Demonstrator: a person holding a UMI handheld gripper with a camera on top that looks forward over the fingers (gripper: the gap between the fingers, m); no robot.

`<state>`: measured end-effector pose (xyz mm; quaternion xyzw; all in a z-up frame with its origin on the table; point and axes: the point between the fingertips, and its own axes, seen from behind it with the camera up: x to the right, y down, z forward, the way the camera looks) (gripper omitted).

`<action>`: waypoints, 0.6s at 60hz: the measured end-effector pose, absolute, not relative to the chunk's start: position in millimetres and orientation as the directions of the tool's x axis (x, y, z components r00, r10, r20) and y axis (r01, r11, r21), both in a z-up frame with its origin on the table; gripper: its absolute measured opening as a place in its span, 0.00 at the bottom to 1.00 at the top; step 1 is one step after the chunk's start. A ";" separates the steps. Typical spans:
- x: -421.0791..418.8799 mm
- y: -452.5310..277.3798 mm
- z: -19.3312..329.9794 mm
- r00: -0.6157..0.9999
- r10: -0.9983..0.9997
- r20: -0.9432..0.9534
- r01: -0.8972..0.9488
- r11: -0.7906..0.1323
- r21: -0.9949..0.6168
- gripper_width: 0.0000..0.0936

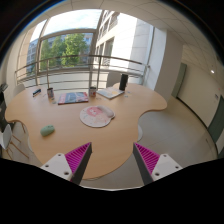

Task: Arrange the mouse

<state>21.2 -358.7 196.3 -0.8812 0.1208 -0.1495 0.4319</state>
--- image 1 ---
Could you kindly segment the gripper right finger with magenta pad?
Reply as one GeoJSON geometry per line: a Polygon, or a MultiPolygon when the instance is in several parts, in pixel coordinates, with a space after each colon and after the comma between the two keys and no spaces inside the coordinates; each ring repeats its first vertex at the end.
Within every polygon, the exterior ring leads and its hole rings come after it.
{"type": "Polygon", "coordinates": [[[168,154],[157,154],[138,143],[133,144],[133,155],[145,185],[182,169],[168,154]]]}

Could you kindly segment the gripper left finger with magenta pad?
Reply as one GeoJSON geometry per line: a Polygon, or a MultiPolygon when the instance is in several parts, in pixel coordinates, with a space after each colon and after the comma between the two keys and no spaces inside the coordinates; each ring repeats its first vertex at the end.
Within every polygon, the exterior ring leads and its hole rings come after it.
{"type": "Polygon", "coordinates": [[[76,185],[79,185],[92,154],[92,144],[86,143],[72,151],[57,153],[41,168],[76,185]]]}

